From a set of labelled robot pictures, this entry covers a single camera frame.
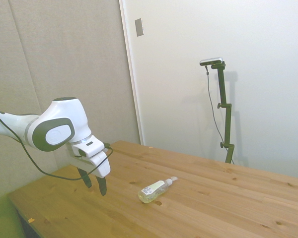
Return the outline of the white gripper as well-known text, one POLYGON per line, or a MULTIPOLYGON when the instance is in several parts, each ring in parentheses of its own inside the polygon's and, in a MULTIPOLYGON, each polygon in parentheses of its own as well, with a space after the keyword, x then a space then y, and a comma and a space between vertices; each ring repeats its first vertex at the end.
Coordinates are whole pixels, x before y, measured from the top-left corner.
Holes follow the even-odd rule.
POLYGON ((107 194, 106 176, 110 173, 111 168, 107 158, 104 144, 82 143, 66 144, 70 154, 70 164, 77 167, 79 175, 87 188, 92 187, 92 182, 87 172, 96 175, 99 190, 102 196, 107 194))

